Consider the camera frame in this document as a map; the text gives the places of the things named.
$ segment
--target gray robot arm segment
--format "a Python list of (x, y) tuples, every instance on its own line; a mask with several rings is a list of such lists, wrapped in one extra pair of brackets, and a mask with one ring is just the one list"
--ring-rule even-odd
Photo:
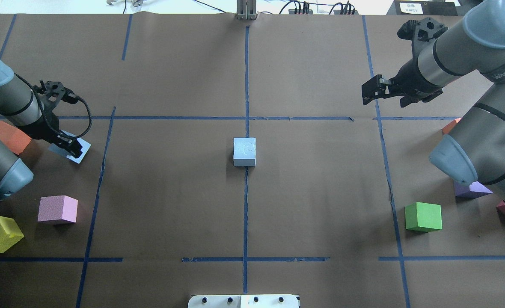
[[(403, 36), (411, 26), (414, 35)], [(401, 107), (429, 101), (439, 95), (436, 89), (442, 92), (460, 76), (481, 72), (494, 85), (444, 136), (430, 160), (459, 183), (478, 180), (505, 200), (505, 0), (486, 0), (438, 36), (425, 26), (441, 27), (429, 18), (401, 27), (399, 37), (413, 41), (413, 58), (394, 78), (377, 75), (366, 82), (363, 103), (398, 95)]]

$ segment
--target metal bracket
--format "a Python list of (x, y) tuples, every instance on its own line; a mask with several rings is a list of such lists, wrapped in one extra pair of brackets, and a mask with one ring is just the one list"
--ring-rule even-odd
[(237, 0), (237, 13), (235, 14), (237, 19), (255, 20), (257, 16), (256, 0)]

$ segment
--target black cable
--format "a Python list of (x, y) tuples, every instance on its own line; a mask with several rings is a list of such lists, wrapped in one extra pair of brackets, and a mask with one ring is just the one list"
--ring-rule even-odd
[(330, 12), (329, 12), (329, 15), (333, 12), (334, 8), (340, 4), (340, 8), (341, 8), (341, 11), (340, 12), (344, 12), (344, 4), (342, 2), (338, 2), (336, 4), (333, 5), (332, 8), (330, 8)]
[(17, 76), (20, 80), (22, 80), (22, 82), (24, 82), (28, 88), (30, 88), (32, 90), (32, 93), (34, 94), (34, 97), (36, 98), (36, 101), (38, 102), (38, 106), (39, 106), (39, 110), (41, 111), (42, 113), (42, 119), (43, 121), (45, 122), (45, 124), (47, 124), (47, 127), (49, 127), (49, 129), (59, 135), (59, 136), (62, 136), (66, 139), (70, 139), (70, 140), (76, 140), (78, 138), (82, 138), (86, 133), (89, 132), (89, 130), (91, 129), (91, 126), (92, 126), (92, 117), (91, 117), (91, 110), (89, 109), (89, 106), (87, 105), (87, 103), (85, 102), (84, 99), (82, 99), (81, 97), (79, 96), (76, 96), (76, 99), (79, 100), (80, 102), (83, 103), (83, 105), (85, 105), (85, 108), (87, 109), (87, 116), (89, 118), (89, 126), (87, 127), (87, 129), (85, 131), (83, 131), (81, 134), (77, 135), (77, 136), (70, 136), (70, 135), (67, 135), (65, 134), (63, 131), (61, 130), (56, 130), (54, 129), (51, 124), (49, 123), (49, 121), (47, 121), (46, 117), (45, 117), (45, 113), (44, 113), (44, 109), (43, 109), (43, 104), (41, 103), (41, 100), (39, 100), (39, 97), (38, 97), (38, 94), (35, 92), (33, 86), (26, 81), (26, 79), (20, 77), (17, 73), (15, 73), (15, 76)]
[(223, 11), (223, 10), (221, 10), (219, 8), (215, 8), (214, 6), (210, 6), (209, 4), (206, 4), (204, 2), (201, 2), (201, 1), (198, 1), (198, 0), (193, 0), (193, 1), (197, 2), (197, 3), (201, 3), (201, 4), (205, 5), (205, 6), (208, 6), (209, 8), (215, 9), (215, 10), (220, 11), (220, 12), (226, 12), (226, 11)]
[(298, 3), (298, 10), (300, 10), (301, 6), (300, 6), (300, 2), (299, 1), (296, 1), (296, 0), (291, 0), (291, 1), (288, 1), (280, 10), (280, 14), (283, 12), (283, 10), (286, 8), (286, 6), (288, 6), (289, 4), (291, 3), (294, 3), (294, 12), (296, 14), (296, 4)]

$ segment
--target light blue block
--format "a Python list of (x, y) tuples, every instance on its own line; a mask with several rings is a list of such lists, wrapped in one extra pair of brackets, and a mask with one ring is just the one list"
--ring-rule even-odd
[[(68, 131), (64, 131), (63, 130), (63, 132), (65, 134), (67, 134), (68, 136), (75, 136), (74, 134), (71, 134)], [(79, 156), (78, 158), (75, 158), (70, 153), (68, 153), (67, 151), (63, 150), (62, 148), (59, 148), (58, 146), (55, 146), (54, 144), (51, 144), (51, 146), (49, 146), (49, 150), (51, 152), (57, 153), (58, 155), (60, 155), (62, 157), (66, 157), (69, 160), (72, 160), (72, 162), (74, 162), (74, 163), (78, 163), (79, 164), (83, 160), (83, 157), (85, 156), (85, 154), (87, 154), (87, 151), (89, 150), (89, 148), (91, 148), (91, 144), (88, 143), (88, 142), (86, 142), (82, 138), (78, 138), (78, 142), (80, 142), (80, 144), (82, 145), (82, 155)]]
[(256, 166), (256, 138), (233, 139), (233, 166)]

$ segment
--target blue painter's tape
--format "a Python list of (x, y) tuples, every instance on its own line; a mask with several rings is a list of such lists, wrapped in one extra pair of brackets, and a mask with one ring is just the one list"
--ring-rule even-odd
[(245, 138), (249, 138), (249, 29), (245, 27)]
[(245, 200), (243, 215), (243, 294), (248, 292), (248, 261), (249, 261), (249, 167), (245, 167)]
[(131, 34), (131, 23), (133, 23), (133, 14), (129, 14), (129, 23), (127, 23), (127, 34), (125, 35), (125, 45), (123, 45), (123, 54), (121, 60), (125, 61), (127, 55), (127, 44), (129, 44), (129, 35)]
[(387, 121), (387, 120), (445, 120), (445, 121), (452, 121), (454, 119), (458, 119), (459, 117), (380, 117), (381, 120)]
[(83, 262), (83, 258), (0, 258), (0, 262)]
[[(83, 262), (84, 258), (0, 258), (0, 262)], [(89, 262), (123, 262), (123, 258), (90, 258)]]
[(251, 262), (325, 262), (330, 257), (249, 257)]
[(182, 258), (183, 263), (191, 263), (191, 262), (243, 262), (243, 258), (241, 257), (205, 257), (205, 258)]
[(6, 51), (7, 42), (9, 41), (9, 37), (11, 36), (12, 28), (15, 25), (16, 14), (13, 14), (13, 19), (11, 20), (11, 25), (7, 30), (6, 39), (3, 41), (2, 50), (0, 50), (0, 59), (3, 57), (4, 51)]
[(245, 120), (246, 117), (119, 116), (117, 120)]
[[(325, 262), (330, 257), (247, 257), (247, 262)], [(182, 258), (183, 263), (191, 262), (243, 262), (242, 257), (201, 257)]]
[(81, 306), (81, 298), (83, 295), (83, 287), (85, 284), (85, 277), (87, 273), (87, 264), (89, 262), (89, 254), (91, 252), (92, 234), (95, 229), (96, 213), (98, 210), (98, 201), (100, 199), (100, 187), (102, 186), (102, 180), (104, 179), (104, 171), (106, 169), (106, 153), (108, 152), (108, 145), (110, 144), (110, 135), (112, 134), (112, 127), (115, 115), (116, 115), (116, 108), (114, 107), (110, 119), (110, 126), (108, 127), (108, 136), (106, 137), (106, 145), (104, 146), (104, 155), (102, 156), (102, 165), (100, 167), (100, 177), (98, 178), (98, 186), (96, 187), (95, 206), (92, 210), (91, 225), (89, 227), (89, 237), (87, 239), (85, 258), (83, 260), (82, 276), (80, 280), (80, 289), (78, 290), (78, 299), (76, 301), (76, 308), (80, 308)]
[(123, 262), (123, 258), (89, 258), (89, 262)]
[(379, 257), (378, 261), (505, 261), (505, 255), (443, 255), (427, 257)]
[[(370, 78), (374, 77), (374, 68), (372, 67), (372, 57), (370, 53), (370, 45), (368, 44), (368, 31), (367, 31), (367, 26), (366, 26), (366, 18), (363, 15), (362, 16), (362, 28), (363, 32), (365, 35), (365, 46), (366, 46), (366, 54), (367, 54), (367, 59), (368, 59), (368, 68), (370, 70)], [(386, 151), (386, 141), (384, 140), (384, 135), (383, 135), (383, 127), (382, 127), (382, 116), (380, 114), (380, 106), (378, 105), (378, 100), (376, 101), (376, 119), (378, 121), (378, 132), (380, 134), (380, 142), (382, 144), (382, 156), (384, 158), (384, 168), (386, 169), (386, 178), (387, 178), (387, 183), (389, 187), (389, 193), (391, 195), (391, 208), (392, 208), (392, 214), (393, 214), (393, 228), (395, 230), (395, 238), (397, 240), (397, 252), (399, 254), (399, 257), (403, 256), (403, 248), (401, 246), (401, 235), (399, 234), (399, 224), (397, 222), (397, 211), (395, 210), (395, 199), (393, 198), (393, 187), (391, 183), (391, 175), (389, 173), (389, 164), (388, 164), (388, 157), (387, 157), (387, 151)], [(405, 305), (407, 308), (410, 308), (410, 297), (409, 297), (409, 287), (407, 284), (407, 273), (405, 271), (405, 262), (402, 260), (399, 261), (399, 265), (401, 267), (401, 280), (403, 282), (403, 293), (405, 296)]]
[(354, 121), (352, 117), (250, 117), (251, 120), (340, 120), (340, 121)]

